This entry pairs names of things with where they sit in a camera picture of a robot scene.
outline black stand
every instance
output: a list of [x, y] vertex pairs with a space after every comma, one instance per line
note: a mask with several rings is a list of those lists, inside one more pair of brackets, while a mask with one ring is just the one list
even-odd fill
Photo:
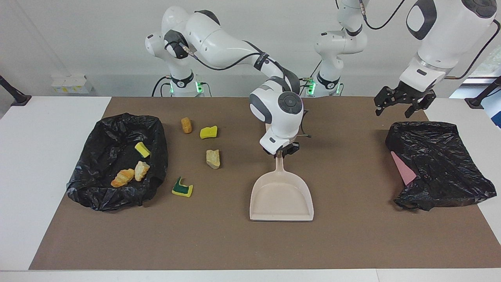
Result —
[[24, 106], [31, 99], [30, 95], [24, 95], [21, 91], [15, 89], [1, 75], [0, 85], [3, 86], [5, 90], [12, 95], [12, 97], [14, 97], [15, 101], [11, 104], [11, 106]]
[[494, 89], [498, 88], [501, 85], [501, 76], [496, 78], [496, 80], [491, 83], [487, 88], [482, 91], [477, 97], [475, 98], [465, 98], [464, 100], [468, 104], [468, 106], [472, 109], [483, 109], [481, 103], [484, 98], [486, 98], [489, 94], [491, 94]]

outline croissant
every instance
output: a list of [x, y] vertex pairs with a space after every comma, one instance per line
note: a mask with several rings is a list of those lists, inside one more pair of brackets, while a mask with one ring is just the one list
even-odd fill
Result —
[[132, 178], [134, 178], [133, 169], [121, 170], [118, 172], [115, 179], [111, 182], [111, 186], [115, 188], [122, 187], [125, 184], [129, 183], [132, 180]]
[[134, 170], [134, 178], [136, 181], [141, 181], [148, 172], [148, 169], [150, 169], [150, 166], [147, 163], [139, 161]]

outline dustpan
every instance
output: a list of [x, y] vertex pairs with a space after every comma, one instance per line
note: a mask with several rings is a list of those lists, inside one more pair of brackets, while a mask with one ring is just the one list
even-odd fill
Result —
[[250, 196], [249, 214], [257, 221], [312, 221], [313, 202], [305, 181], [284, 170], [281, 152], [276, 169], [258, 178]]

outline white table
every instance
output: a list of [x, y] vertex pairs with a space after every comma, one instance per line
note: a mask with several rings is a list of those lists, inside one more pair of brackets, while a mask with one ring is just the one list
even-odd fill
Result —
[[[109, 101], [33, 97], [0, 119], [0, 281], [501, 281], [501, 268], [28, 271], [85, 140]], [[436, 99], [426, 115], [457, 124], [475, 164], [501, 187], [501, 130], [482, 110], [461, 99]], [[38, 183], [51, 185], [42, 191]], [[501, 198], [479, 207], [501, 241]]]

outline trash bag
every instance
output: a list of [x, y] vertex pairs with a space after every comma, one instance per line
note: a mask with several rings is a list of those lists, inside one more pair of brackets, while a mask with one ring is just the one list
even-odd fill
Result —
[[[138, 142], [146, 145], [150, 156], [143, 158], [134, 148]], [[134, 169], [138, 161], [151, 166], [141, 182], [132, 179], [125, 186], [111, 186], [120, 170]], [[96, 123], [66, 186], [66, 194], [96, 211], [141, 206], [155, 196], [166, 170], [167, 142], [160, 120], [124, 113]]]
[[396, 122], [386, 146], [416, 174], [394, 199], [404, 209], [466, 206], [496, 196], [492, 182], [471, 160], [455, 124]]

